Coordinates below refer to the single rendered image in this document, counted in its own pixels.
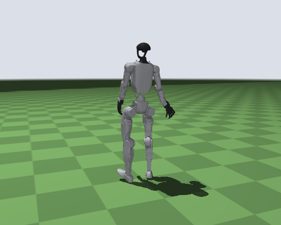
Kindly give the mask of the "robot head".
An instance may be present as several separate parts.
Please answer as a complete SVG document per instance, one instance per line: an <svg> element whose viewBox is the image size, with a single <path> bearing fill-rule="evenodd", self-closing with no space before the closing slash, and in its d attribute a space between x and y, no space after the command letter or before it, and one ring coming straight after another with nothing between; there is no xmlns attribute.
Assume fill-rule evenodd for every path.
<svg viewBox="0 0 281 225"><path fill-rule="evenodd" d="M137 48L137 56L140 59L139 62L149 64L145 56L147 51L151 50L150 45L147 43L140 43L136 46L136 48ZM139 51L142 51L144 53L143 57L139 56Z"/></svg>

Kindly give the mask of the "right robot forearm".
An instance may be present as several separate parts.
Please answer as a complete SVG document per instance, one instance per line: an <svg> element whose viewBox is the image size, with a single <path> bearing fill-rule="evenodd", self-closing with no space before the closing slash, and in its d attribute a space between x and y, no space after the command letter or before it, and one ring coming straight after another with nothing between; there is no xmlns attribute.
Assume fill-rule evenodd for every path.
<svg viewBox="0 0 281 225"><path fill-rule="evenodd" d="M158 96L159 96L159 101L160 101L160 103L162 103L163 104L163 106L166 106L167 105L167 103L166 103L166 98L165 98L165 96L164 96L164 91L163 91L163 88L160 90L160 91L158 91Z"/></svg>

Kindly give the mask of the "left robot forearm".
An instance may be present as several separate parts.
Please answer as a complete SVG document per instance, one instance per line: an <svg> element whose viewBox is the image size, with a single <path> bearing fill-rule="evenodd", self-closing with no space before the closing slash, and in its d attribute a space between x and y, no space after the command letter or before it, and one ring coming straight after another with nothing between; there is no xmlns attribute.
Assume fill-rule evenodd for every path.
<svg viewBox="0 0 281 225"><path fill-rule="evenodd" d="M127 88L123 88L123 81L121 81L121 86L120 86L120 93L119 93L119 98L118 98L118 101L120 103L120 100L123 100L124 102L124 98L125 98L125 94L126 94L126 91L127 91Z"/></svg>

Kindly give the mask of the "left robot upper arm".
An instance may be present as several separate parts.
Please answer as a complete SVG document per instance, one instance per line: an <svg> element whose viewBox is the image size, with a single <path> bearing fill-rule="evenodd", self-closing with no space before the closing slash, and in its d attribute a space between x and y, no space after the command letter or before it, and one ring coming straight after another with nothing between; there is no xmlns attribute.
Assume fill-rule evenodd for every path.
<svg viewBox="0 0 281 225"><path fill-rule="evenodd" d="M124 75L123 75L123 88L127 88L129 87L129 80L130 80L130 76L131 76L131 72L134 70L135 68L135 63L126 63L124 66Z"/></svg>

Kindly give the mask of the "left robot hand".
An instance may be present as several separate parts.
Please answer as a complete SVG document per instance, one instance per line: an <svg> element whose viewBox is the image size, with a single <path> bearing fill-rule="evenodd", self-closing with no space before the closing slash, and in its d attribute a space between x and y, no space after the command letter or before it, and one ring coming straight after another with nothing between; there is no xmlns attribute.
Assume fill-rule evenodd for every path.
<svg viewBox="0 0 281 225"><path fill-rule="evenodd" d="M121 105L123 104L123 100L120 100L120 103L119 103L119 101L118 101L118 106L117 106L117 108L118 108L118 112L119 112L119 114L121 114L122 115L122 113L121 113Z"/></svg>

